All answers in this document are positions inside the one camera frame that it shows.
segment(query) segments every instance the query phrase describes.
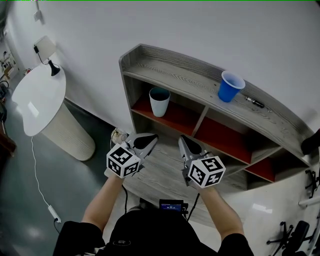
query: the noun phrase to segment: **white cable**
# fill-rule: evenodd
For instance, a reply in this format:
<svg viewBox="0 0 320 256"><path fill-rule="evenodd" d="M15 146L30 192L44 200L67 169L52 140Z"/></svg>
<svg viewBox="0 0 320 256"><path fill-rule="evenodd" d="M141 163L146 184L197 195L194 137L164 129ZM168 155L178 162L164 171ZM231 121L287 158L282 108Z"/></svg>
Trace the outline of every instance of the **white cable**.
<svg viewBox="0 0 320 256"><path fill-rule="evenodd" d="M3 133L4 135L6 135L6 129L5 129L5 124L4 124L4 121L1 121L2 123L2 129L3 129Z"/></svg>
<svg viewBox="0 0 320 256"><path fill-rule="evenodd" d="M39 180L37 178L37 160L36 160L36 157L35 157L35 152L34 152L34 142L33 142L33 138L34 137L31 137L31 143L32 143L32 154L33 154L33 159L34 159L34 174L35 174L35 179L36 179L36 182L38 183L38 190L43 198L43 201L46 203L46 205L48 207L50 207L50 205L47 203L45 197L44 197L44 194L42 194L41 190L40 190L40 185L39 185Z"/></svg>

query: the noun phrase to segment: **white ceramic cup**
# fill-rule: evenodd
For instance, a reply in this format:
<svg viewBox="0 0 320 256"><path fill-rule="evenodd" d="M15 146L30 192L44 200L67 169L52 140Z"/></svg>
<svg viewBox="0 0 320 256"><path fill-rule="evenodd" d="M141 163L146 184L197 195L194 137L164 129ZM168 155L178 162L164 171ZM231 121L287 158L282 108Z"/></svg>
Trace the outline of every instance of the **white ceramic cup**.
<svg viewBox="0 0 320 256"><path fill-rule="evenodd" d="M150 90L149 97L153 114L157 118L163 117L169 104L170 91L155 87Z"/></svg>

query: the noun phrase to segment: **red shelf back panel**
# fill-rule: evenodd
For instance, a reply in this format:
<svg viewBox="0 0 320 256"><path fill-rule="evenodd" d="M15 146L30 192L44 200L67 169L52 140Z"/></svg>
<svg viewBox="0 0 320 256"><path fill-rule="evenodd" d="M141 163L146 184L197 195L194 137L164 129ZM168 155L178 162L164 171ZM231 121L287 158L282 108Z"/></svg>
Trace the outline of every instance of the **red shelf back panel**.
<svg viewBox="0 0 320 256"><path fill-rule="evenodd" d="M156 117L152 112L149 97L144 95L138 99L131 110L189 136L192 135L200 117L199 113L172 101L169 102L164 116Z"/></svg>
<svg viewBox="0 0 320 256"><path fill-rule="evenodd" d="M252 152L248 150L245 136L208 117L203 119L194 137L247 164L251 162Z"/></svg>
<svg viewBox="0 0 320 256"><path fill-rule="evenodd" d="M269 157L245 168L245 170L269 182L275 182L275 173L273 171L272 160Z"/></svg>

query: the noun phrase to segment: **black lamp base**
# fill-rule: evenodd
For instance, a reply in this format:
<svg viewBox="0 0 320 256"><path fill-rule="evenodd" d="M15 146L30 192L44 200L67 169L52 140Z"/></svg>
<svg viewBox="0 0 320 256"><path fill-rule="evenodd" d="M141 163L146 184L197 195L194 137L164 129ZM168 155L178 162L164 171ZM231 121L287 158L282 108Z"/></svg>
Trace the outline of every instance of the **black lamp base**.
<svg viewBox="0 0 320 256"><path fill-rule="evenodd" d="M56 74L59 73L60 68L56 67L51 60L48 61L48 64L51 67L51 76L54 77Z"/></svg>

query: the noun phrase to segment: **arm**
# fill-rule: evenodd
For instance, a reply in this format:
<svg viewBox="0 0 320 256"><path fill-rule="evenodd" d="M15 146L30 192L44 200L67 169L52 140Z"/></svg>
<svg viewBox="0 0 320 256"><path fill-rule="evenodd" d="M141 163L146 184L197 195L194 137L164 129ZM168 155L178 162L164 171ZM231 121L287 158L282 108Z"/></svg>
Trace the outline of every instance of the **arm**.
<svg viewBox="0 0 320 256"><path fill-rule="evenodd" d="M199 188L199 193L207 207L211 219L223 241L228 235L242 234L244 229L237 213L223 200L213 186Z"/></svg>
<svg viewBox="0 0 320 256"><path fill-rule="evenodd" d="M86 208L81 222L94 224L103 232L123 182L123 179L112 174Z"/></svg>

